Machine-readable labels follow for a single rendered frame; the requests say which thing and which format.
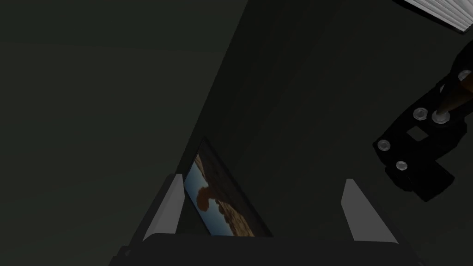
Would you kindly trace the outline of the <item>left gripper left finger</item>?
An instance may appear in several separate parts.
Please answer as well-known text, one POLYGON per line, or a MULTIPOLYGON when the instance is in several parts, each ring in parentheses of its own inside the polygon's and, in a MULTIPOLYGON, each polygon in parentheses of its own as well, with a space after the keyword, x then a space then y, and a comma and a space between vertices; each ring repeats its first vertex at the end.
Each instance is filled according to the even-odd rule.
POLYGON ((182 175, 168 175, 138 225, 129 245, 137 245, 156 233, 174 234, 184 200, 182 175))

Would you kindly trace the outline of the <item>framed landscape picture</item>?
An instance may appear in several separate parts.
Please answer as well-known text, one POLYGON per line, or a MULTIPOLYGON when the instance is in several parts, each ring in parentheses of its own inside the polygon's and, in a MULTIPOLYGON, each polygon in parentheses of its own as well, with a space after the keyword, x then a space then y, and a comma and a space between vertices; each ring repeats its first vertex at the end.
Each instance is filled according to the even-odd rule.
POLYGON ((200 141, 183 184, 212 236, 272 238, 273 234, 208 138, 200 141))

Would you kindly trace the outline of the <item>white slatted blind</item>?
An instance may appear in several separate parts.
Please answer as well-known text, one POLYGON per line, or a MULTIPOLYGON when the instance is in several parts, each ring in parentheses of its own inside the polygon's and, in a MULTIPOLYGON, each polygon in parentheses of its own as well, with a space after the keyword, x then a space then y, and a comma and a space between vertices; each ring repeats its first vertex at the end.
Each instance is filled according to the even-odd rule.
POLYGON ((465 34, 473 28, 473 0, 392 1, 460 34, 465 34))

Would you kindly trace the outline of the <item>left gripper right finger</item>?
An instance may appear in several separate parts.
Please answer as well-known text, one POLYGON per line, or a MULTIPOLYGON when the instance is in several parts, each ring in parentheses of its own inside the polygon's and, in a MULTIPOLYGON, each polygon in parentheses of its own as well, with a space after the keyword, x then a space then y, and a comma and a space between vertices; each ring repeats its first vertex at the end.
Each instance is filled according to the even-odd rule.
POLYGON ((340 203, 355 241, 398 243, 354 179, 346 179, 340 203))

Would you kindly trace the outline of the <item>black bracket with silver bolts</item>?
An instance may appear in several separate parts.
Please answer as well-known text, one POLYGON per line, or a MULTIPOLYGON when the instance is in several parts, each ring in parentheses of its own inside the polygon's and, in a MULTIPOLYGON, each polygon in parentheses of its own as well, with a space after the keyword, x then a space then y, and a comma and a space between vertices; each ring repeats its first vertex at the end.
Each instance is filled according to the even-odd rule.
POLYGON ((400 189, 430 201, 454 181, 438 159, 456 148, 473 113, 473 41, 449 73, 407 108, 373 143, 385 172, 400 189))

